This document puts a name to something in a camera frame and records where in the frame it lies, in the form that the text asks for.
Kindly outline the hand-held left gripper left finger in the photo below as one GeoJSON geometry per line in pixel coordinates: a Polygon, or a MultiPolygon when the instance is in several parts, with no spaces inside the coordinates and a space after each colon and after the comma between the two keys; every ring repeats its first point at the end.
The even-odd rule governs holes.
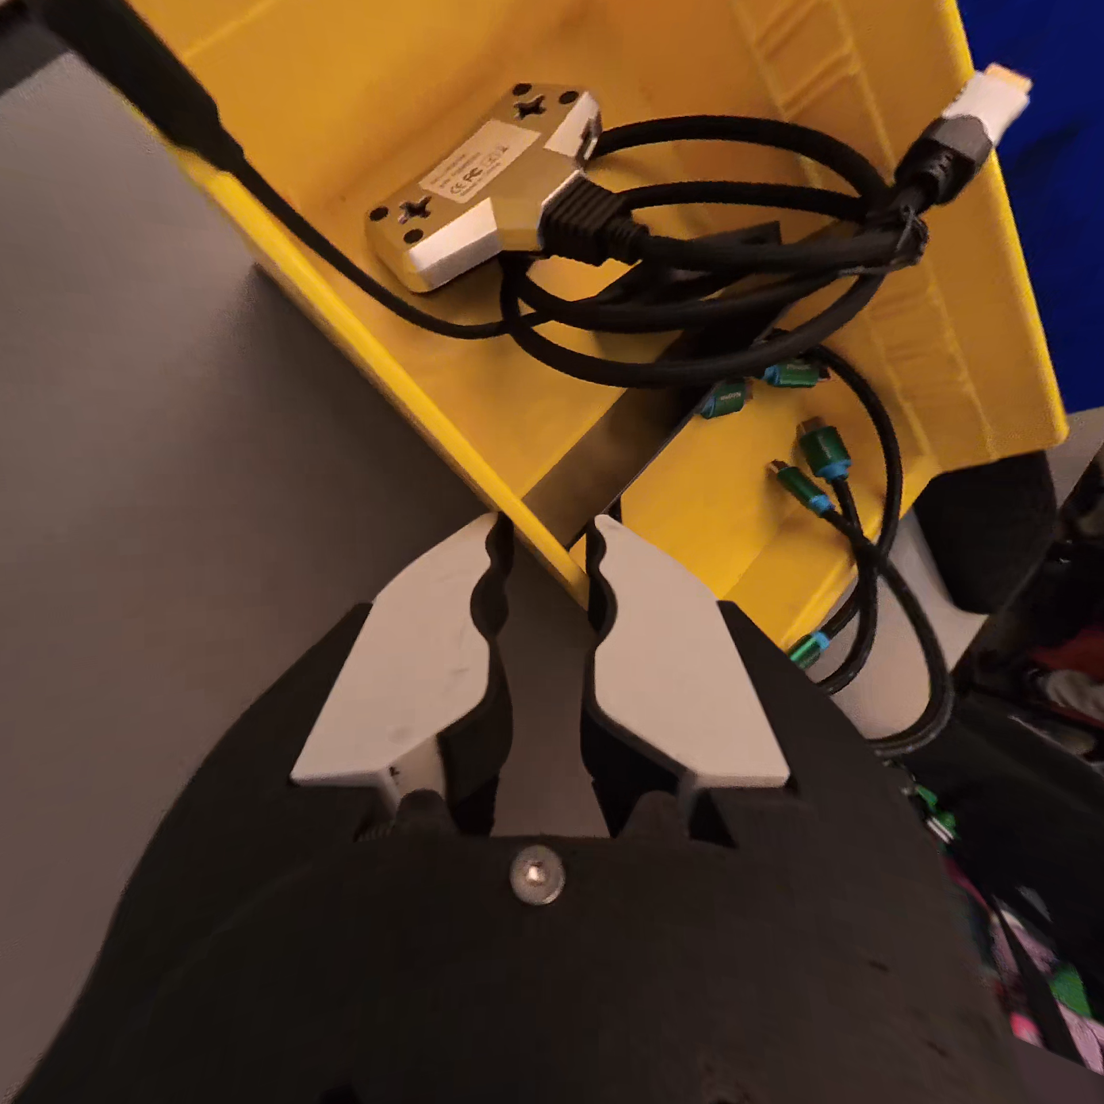
{"type": "Polygon", "coordinates": [[[513,522],[488,513],[376,596],[292,768],[299,788],[363,788],[390,813],[437,793],[460,831],[491,831],[514,709],[500,635],[513,522]]]}

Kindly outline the silver hdmi switch box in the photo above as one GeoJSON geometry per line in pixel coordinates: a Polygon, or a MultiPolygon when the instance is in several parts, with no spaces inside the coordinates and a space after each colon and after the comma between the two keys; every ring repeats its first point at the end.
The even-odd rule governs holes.
{"type": "Polygon", "coordinates": [[[539,253],[546,209],[584,178],[602,130],[592,92],[520,84],[436,166],[367,215],[368,243],[414,295],[503,254],[539,253]]]}

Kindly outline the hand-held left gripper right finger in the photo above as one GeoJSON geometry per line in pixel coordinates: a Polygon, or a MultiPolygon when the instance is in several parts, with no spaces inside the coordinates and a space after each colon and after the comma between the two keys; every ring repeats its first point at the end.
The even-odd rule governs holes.
{"type": "Polygon", "coordinates": [[[792,768],[712,589],[610,516],[585,554],[583,751],[610,828],[648,792],[688,822],[714,792],[784,792],[792,768]]]}

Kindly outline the blue plastic bin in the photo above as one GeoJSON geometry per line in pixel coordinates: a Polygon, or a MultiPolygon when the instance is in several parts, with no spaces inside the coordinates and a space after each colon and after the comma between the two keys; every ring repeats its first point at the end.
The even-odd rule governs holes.
{"type": "Polygon", "coordinates": [[[999,148],[1069,413],[1103,406],[1103,3],[961,2],[978,65],[1034,83],[999,148]]]}

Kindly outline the yellow plastic bin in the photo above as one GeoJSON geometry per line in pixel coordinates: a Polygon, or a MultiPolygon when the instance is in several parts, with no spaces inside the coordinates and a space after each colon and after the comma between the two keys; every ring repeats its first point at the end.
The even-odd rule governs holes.
{"type": "MultiPolygon", "coordinates": [[[[955,3],[133,3],[217,104],[250,163],[312,225],[409,301],[368,247],[367,212],[472,134],[514,84],[592,92],[608,128],[690,115],[826,132],[889,175],[972,75],[955,3]]],[[[581,605],[584,548],[530,510],[534,489],[620,391],[559,375],[509,341],[397,320],[295,241],[228,175],[175,158],[261,264],[491,508],[510,514],[581,605]]],[[[927,216],[930,247],[828,339],[886,404],[911,508],[938,475],[1055,447],[1066,412],[1001,167],[927,216]]],[[[843,539],[771,479],[797,425],[835,424],[864,523],[885,487],[873,427],[838,380],[756,388],[696,420],[629,491],[627,527],[738,604],[780,646],[852,573],[843,539]]]]}

